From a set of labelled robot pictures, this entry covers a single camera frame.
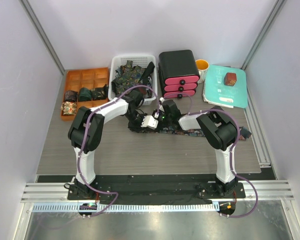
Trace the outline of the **navy floral silk tie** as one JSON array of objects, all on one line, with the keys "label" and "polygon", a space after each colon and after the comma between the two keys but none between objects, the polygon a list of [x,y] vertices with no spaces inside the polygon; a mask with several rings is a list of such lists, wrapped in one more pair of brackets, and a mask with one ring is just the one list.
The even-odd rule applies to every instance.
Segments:
[{"label": "navy floral silk tie", "polygon": [[[240,128],[240,141],[246,141],[252,135],[252,133],[241,126]],[[190,137],[205,137],[201,129],[190,129],[190,130],[173,130],[173,129],[164,129],[164,130],[153,130],[147,129],[147,134],[170,134],[170,135],[181,135],[181,136],[190,136]]]}]

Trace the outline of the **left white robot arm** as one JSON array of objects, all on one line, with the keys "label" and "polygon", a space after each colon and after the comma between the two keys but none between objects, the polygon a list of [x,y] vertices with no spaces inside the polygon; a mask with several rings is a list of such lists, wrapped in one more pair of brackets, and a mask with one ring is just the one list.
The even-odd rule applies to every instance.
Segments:
[{"label": "left white robot arm", "polygon": [[104,125],[118,116],[125,116],[130,129],[141,130],[146,115],[140,114],[138,108],[143,101],[142,93],[132,90],[121,98],[116,97],[98,107],[79,108],[69,129],[68,138],[76,154],[74,186],[83,198],[90,200],[97,192],[96,186],[92,184],[96,178],[95,151],[101,142]]}]

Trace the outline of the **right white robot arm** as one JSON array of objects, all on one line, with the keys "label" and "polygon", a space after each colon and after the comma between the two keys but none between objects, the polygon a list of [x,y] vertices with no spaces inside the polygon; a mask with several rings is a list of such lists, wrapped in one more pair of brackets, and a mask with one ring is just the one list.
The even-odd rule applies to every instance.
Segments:
[{"label": "right white robot arm", "polygon": [[217,171],[216,193],[223,198],[233,193],[238,184],[234,166],[234,150],[240,137],[240,129],[230,115],[220,106],[209,110],[181,114],[172,99],[160,101],[158,128],[164,133],[205,137],[214,148]]}]

